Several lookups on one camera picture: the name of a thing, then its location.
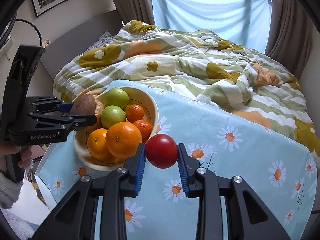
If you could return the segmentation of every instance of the green striped duvet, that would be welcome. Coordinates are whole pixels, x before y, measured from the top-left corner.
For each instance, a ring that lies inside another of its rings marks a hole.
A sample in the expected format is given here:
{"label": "green striped duvet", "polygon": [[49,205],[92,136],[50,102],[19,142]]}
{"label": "green striped duvet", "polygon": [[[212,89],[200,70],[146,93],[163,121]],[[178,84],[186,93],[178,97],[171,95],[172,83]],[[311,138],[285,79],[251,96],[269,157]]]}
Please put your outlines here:
{"label": "green striped duvet", "polygon": [[199,100],[259,123],[320,155],[298,80],[271,58],[209,30],[160,30],[131,21],[114,41],[76,57],[56,76],[55,96],[72,101],[126,79]]}

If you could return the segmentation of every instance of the wall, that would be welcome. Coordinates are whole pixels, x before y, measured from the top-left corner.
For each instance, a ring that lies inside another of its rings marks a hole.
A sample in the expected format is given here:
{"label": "wall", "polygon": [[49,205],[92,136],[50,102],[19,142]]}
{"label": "wall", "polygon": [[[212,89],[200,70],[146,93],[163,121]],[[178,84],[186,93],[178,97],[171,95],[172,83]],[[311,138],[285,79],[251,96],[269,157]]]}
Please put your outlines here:
{"label": "wall", "polygon": [[[68,0],[36,18],[31,0],[26,0],[19,8],[17,18],[23,18],[32,22],[41,32],[42,39],[49,39],[52,42],[92,17],[115,9],[113,0]],[[14,58],[20,44],[39,44],[37,33],[31,26],[22,22],[15,23],[11,36],[13,45],[8,51],[11,60]],[[6,56],[1,57],[0,102],[3,99],[6,77],[9,74],[10,68],[11,62],[7,60]],[[51,76],[40,62],[31,80],[27,95],[51,96],[52,85],[53,80]]]}
{"label": "wall", "polygon": [[[320,34],[314,27],[311,40],[311,50],[306,67],[302,71],[300,84],[302,85],[303,94],[307,100],[308,114],[311,117],[316,135],[320,138]],[[320,169],[318,169],[318,180],[316,199],[313,210],[320,209]],[[306,226],[305,232],[312,226],[317,218],[317,214],[311,215]]]}

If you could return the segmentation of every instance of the human hand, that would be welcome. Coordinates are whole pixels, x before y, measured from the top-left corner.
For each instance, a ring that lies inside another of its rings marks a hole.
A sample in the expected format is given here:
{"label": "human hand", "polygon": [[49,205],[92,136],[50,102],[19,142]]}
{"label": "human hand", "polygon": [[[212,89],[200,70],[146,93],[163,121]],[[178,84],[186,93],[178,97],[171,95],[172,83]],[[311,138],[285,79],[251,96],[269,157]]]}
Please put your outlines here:
{"label": "human hand", "polygon": [[[14,146],[9,141],[0,143],[0,171],[6,171],[5,155],[16,154],[21,150],[20,146]],[[20,168],[27,168],[31,160],[31,146],[28,146],[21,154],[21,160],[18,162]]]}

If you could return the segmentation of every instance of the white bowl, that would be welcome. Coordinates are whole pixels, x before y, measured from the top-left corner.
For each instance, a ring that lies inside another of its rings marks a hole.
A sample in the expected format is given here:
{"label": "white bowl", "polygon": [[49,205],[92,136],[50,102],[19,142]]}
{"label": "white bowl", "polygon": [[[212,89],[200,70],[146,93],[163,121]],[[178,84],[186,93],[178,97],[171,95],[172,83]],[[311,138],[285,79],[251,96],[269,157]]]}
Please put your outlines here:
{"label": "white bowl", "polygon": [[[150,137],[154,136],[158,128],[159,114],[158,114],[158,107],[153,97],[148,92],[145,92],[144,90],[139,88],[135,88],[135,87],[120,87],[120,88],[124,90],[129,96],[128,106],[137,104],[143,108],[145,113],[143,119],[150,122],[152,127]],[[106,104],[107,92],[108,91],[104,91],[103,93],[98,95],[96,99],[102,102],[103,104]],[[115,162],[113,163],[103,163],[101,161],[98,161],[94,157],[92,157],[87,147],[88,136],[89,136],[89,132],[87,132],[86,130],[75,132],[75,135],[74,135],[74,147],[75,147],[76,154],[85,165],[98,171],[113,171],[123,166],[124,161],[119,159],[115,159]]]}

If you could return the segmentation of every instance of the grey headboard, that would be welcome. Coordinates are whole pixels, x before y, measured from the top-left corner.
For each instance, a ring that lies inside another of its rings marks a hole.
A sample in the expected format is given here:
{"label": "grey headboard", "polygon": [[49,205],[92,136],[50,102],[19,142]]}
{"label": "grey headboard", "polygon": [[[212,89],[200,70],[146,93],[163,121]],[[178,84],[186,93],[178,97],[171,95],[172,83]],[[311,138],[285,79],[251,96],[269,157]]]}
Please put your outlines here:
{"label": "grey headboard", "polygon": [[50,43],[41,62],[54,79],[61,68],[94,44],[105,31],[116,35],[122,28],[117,11],[110,11],[84,22]]}

